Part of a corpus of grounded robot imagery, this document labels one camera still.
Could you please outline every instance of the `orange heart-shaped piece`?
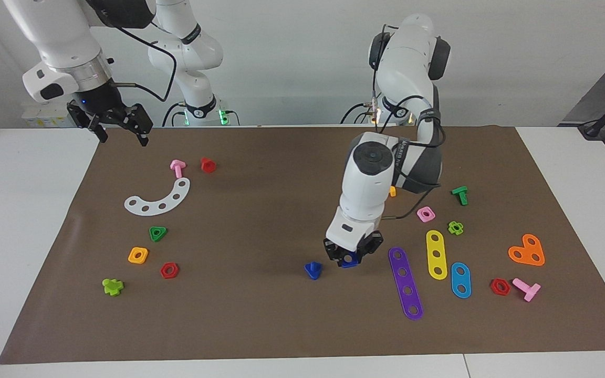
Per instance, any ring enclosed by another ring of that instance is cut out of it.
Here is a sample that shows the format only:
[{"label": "orange heart-shaped piece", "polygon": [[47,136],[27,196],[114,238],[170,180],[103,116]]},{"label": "orange heart-shaped piece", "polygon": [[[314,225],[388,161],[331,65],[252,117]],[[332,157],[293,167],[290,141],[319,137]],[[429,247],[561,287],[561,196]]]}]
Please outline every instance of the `orange heart-shaped piece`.
[{"label": "orange heart-shaped piece", "polygon": [[512,246],[508,249],[508,256],[515,263],[542,266],[545,264],[545,254],[540,245],[538,237],[532,234],[524,234],[521,237],[524,247]]}]

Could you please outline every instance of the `orange toy piece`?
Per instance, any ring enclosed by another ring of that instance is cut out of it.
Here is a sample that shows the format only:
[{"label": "orange toy piece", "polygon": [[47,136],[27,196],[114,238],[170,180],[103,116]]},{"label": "orange toy piece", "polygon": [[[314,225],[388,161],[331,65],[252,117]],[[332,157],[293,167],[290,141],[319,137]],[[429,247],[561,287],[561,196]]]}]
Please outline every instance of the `orange toy piece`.
[{"label": "orange toy piece", "polygon": [[524,234],[521,237],[524,247],[512,246],[508,249],[508,256],[515,263],[542,266],[545,264],[545,254],[540,245],[538,237],[532,234]]},{"label": "orange toy piece", "polygon": [[132,251],[130,251],[130,256],[128,256],[128,261],[133,264],[143,264],[146,261],[146,257],[149,256],[149,250],[142,247],[134,247]]}]

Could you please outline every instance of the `yellow toy piece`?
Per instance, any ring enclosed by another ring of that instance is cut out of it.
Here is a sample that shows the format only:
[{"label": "yellow toy piece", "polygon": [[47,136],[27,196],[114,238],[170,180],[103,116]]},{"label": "yellow toy piece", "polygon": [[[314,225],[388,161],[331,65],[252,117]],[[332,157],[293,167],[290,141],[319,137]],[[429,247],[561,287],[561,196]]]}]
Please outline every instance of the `yellow toy piece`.
[{"label": "yellow toy piece", "polygon": [[130,251],[130,256],[128,256],[128,261],[133,264],[143,264],[146,261],[146,258],[149,256],[149,250],[142,247],[134,247],[132,251]]},{"label": "yellow toy piece", "polygon": [[426,233],[426,255],[428,257],[429,275],[436,280],[447,278],[445,239],[440,232],[434,229]]}]

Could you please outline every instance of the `green toy piece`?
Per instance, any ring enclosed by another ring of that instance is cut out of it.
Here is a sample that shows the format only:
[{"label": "green toy piece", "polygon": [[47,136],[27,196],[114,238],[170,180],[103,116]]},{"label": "green toy piece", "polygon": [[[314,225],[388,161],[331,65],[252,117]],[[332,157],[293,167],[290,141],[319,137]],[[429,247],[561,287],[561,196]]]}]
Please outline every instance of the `green toy piece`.
[{"label": "green toy piece", "polygon": [[447,228],[447,230],[449,230],[450,234],[459,236],[464,233],[464,225],[462,225],[461,223],[453,220],[448,225],[449,228]]},{"label": "green toy piece", "polygon": [[109,278],[104,278],[101,282],[101,285],[104,286],[104,294],[111,295],[112,297],[116,297],[120,294],[120,290],[123,289],[123,282],[116,280],[110,280]]},{"label": "green toy piece", "polygon": [[452,191],[454,196],[459,196],[459,201],[461,201],[461,206],[468,205],[468,198],[466,198],[466,192],[468,192],[468,187],[459,186],[457,189]]},{"label": "green toy piece", "polygon": [[160,239],[162,239],[167,233],[168,229],[165,227],[154,226],[149,229],[149,235],[151,236],[151,240],[154,242],[160,242]]}]

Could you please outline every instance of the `black circular cap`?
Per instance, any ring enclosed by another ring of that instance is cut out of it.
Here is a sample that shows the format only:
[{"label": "black circular cap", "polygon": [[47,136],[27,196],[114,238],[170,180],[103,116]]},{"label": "black circular cap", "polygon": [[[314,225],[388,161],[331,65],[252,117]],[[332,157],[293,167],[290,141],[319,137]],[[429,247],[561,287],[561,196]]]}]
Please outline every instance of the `black circular cap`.
[{"label": "black circular cap", "polygon": [[393,154],[382,143],[364,142],[354,149],[353,161],[363,174],[377,175],[391,167]]}]

